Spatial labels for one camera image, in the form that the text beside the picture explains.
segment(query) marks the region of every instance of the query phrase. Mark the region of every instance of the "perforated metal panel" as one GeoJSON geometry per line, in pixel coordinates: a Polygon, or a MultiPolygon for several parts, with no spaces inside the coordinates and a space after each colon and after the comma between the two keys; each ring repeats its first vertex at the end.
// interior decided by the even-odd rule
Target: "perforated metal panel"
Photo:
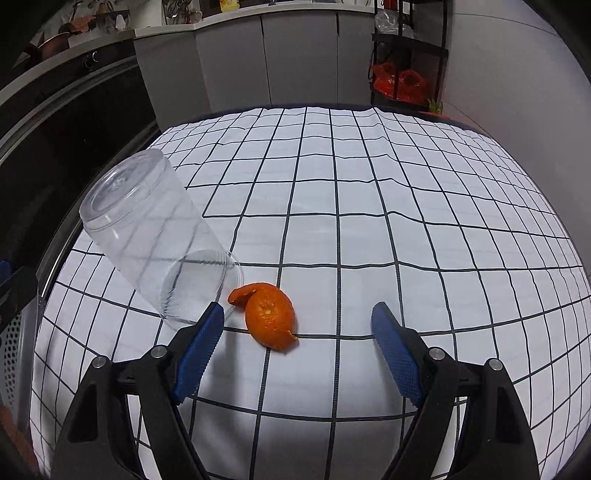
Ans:
{"type": "Polygon", "coordinates": [[[13,410],[17,389],[17,358],[19,336],[21,333],[21,317],[19,313],[0,335],[0,397],[2,403],[13,410]]]}

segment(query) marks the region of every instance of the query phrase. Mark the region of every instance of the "white wall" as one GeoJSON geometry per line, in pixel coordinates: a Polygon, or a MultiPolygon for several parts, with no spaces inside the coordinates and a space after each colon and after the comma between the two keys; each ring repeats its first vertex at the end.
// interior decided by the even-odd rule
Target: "white wall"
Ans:
{"type": "Polygon", "coordinates": [[[591,273],[591,85],[522,0],[454,0],[444,113],[495,138],[538,184],[591,273]]]}

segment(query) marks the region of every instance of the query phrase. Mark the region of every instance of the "upside-down plastic cup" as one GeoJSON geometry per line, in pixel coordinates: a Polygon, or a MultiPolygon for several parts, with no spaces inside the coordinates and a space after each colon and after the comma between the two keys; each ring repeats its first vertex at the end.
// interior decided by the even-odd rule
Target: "upside-down plastic cup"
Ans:
{"type": "Polygon", "coordinates": [[[84,229],[113,265],[178,329],[225,303],[242,270],[209,228],[160,150],[109,170],[80,205],[84,229]]]}

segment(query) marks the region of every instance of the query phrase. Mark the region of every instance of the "peeled orange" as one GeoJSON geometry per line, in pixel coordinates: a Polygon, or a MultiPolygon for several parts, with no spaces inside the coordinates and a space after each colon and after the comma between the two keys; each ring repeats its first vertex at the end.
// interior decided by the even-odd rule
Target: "peeled orange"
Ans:
{"type": "Polygon", "coordinates": [[[244,285],[230,293],[228,303],[245,309],[248,333],[260,344],[283,351],[297,341],[291,333],[296,323],[294,308],[275,285],[244,285]]]}

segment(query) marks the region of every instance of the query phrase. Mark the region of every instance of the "white tablecloth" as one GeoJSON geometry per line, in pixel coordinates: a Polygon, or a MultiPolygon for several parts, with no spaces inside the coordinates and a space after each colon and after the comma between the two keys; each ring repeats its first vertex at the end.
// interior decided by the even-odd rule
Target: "white tablecloth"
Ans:
{"type": "MultiPolygon", "coordinates": [[[[281,287],[299,345],[270,352],[243,314],[181,415],[212,478],[381,478],[413,408],[372,339],[385,301],[430,346],[505,364],[543,478],[589,425],[589,284],[556,214],[494,140],[409,116],[255,109],[180,125],[154,143],[176,168],[245,282],[281,287]]],[[[38,336],[31,422],[48,470],[60,425],[97,354],[137,358],[174,332],[82,233],[38,336]]],[[[159,478],[131,415],[147,477],[159,478]]],[[[445,476],[455,407],[433,475],[445,476]]]]}

